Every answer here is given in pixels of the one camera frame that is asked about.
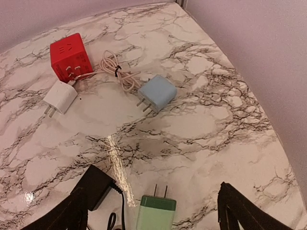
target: wall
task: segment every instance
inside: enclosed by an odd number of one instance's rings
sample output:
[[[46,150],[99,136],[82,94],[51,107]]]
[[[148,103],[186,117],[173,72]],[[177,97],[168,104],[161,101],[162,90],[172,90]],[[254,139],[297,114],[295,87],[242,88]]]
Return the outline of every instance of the wall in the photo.
[[[283,142],[306,203],[306,2],[189,0],[186,10],[255,93]]]
[[[173,0],[0,0],[0,53],[54,26],[128,6]]]

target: marble surface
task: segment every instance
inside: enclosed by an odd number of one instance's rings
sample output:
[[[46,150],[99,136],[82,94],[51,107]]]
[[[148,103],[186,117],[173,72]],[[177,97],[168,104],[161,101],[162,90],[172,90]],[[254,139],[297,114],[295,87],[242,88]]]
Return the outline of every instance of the marble surface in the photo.
[[[80,33],[98,69],[102,53],[123,68],[155,74],[178,88],[158,115],[144,114],[113,76],[80,81],[65,115],[43,114],[56,76],[50,43]],[[90,164],[125,191],[134,229],[143,194],[158,183],[177,200],[175,230],[217,230],[217,193],[229,182],[284,224],[307,229],[293,171],[258,101],[226,56],[175,3],[84,18],[44,32],[0,55],[0,230],[17,230],[63,200]],[[111,191],[89,213],[94,230],[120,214]]]

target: red box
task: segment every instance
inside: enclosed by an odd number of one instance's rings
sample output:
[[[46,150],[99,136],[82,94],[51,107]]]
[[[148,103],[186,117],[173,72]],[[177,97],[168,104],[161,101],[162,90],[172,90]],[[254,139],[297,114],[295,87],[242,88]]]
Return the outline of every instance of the red box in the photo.
[[[84,73],[93,72],[79,33],[50,45],[51,67],[62,82],[69,82]]]

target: cable strain relief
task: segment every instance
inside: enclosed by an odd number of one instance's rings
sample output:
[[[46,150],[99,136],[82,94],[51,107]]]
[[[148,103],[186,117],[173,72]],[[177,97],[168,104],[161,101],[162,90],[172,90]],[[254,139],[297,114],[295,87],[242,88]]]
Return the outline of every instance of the cable strain relief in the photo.
[[[119,194],[123,193],[123,190],[120,189],[115,183],[111,184],[111,188],[113,188],[115,191],[117,191]]]

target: black power adapter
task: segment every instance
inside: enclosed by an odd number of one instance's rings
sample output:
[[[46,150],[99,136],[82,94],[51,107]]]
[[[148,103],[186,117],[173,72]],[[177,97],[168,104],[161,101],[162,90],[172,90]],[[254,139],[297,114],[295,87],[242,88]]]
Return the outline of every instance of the black power adapter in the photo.
[[[115,184],[115,182],[115,180],[113,180],[103,171],[93,165],[90,165],[90,167],[86,170],[85,174],[79,180],[72,192],[75,191],[77,188],[85,189],[87,195],[87,209],[90,211],[94,211],[100,206],[111,188],[115,189],[119,194],[121,194],[123,199],[121,211],[121,225],[122,230],[125,230],[124,194],[123,191]],[[113,229],[115,221],[116,214],[111,213],[107,230]]]

